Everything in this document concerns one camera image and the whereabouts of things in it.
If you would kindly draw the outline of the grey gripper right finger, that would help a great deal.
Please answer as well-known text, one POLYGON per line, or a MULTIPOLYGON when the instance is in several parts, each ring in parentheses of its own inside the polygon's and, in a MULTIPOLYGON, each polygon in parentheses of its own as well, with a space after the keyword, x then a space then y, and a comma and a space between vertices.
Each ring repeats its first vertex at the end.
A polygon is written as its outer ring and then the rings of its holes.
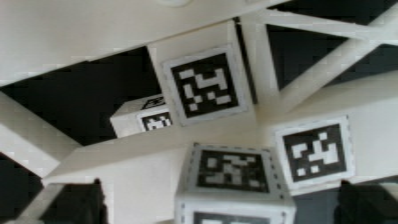
POLYGON ((398 224, 398 183, 341 182, 334 224, 398 224))

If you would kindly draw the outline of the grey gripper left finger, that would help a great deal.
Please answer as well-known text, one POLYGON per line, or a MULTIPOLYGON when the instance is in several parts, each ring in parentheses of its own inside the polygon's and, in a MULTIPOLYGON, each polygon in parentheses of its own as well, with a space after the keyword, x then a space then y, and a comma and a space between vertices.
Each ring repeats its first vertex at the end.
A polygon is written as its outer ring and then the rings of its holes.
POLYGON ((50 184, 11 224, 108 224, 101 181, 50 184))

